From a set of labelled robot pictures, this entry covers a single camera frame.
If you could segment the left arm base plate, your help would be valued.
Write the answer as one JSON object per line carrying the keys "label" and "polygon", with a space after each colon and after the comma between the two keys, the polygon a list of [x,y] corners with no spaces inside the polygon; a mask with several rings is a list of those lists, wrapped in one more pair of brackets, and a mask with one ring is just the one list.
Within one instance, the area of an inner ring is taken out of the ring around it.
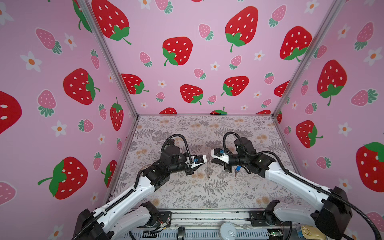
{"label": "left arm base plate", "polygon": [[161,225],[164,225],[163,228],[168,228],[171,226],[172,212],[158,212],[154,216],[151,216],[149,221],[139,226],[139,228],[160,228]]}

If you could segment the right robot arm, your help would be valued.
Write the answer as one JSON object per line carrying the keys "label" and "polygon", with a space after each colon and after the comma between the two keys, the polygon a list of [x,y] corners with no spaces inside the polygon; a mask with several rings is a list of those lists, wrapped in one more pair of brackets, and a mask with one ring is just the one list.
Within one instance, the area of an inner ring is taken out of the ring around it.
{"label": "right robot arm", "polygon": [[305,207],[273,201],[265,210],[270,223],[274,220],[295,222],[314,226],[333,240],[347,237],[345,231],[353,216],[353,208],[344,190],[329,189],[302,178],[286,169],[277,154],[256,152],[247,138],[236,139],[235,147],[234,154],[225,147],[215,148],[211,151],[211,162],[223,166],[229,173],[233,167],[242,167],[249,174],[283,186],[309,204]]}

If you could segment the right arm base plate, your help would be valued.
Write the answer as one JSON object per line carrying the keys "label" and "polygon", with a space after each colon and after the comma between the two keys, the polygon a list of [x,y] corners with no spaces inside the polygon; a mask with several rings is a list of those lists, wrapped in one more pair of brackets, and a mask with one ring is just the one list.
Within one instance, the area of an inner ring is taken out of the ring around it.
{"label": "right arm base plate", "polygon": [[246,219],[253,227],[289,227],[289,222],[281,222],[274,215],[266,214],[264,211],[249,211]]}

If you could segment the blue-capped key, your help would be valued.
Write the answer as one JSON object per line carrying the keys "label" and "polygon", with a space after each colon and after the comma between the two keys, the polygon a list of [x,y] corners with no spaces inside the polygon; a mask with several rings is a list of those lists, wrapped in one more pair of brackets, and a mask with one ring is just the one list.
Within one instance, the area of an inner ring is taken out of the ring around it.
{"label": "blue-capped key", "polygon": [[236,169],[235,169],[235,178],[237,177],[237,174],[239,173],[239,171],[241,170],[241,166],[237,166]]}

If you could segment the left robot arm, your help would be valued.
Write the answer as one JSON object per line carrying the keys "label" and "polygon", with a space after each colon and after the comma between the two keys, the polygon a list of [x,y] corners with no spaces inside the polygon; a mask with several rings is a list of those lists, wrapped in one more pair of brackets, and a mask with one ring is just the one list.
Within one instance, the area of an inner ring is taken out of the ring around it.
{"label": "left robot arm", "polygon": [[79,214],[74,240],[117,240],[137,227],[155,225],[158,210],[153,204],[133,207],[167,183],[171,174],[192,175],[208,161],[205,155],[183,154],[175,145],[166,145],[160,152],[160,159],[141,170],[131,187],[93,212],[86,209]]}

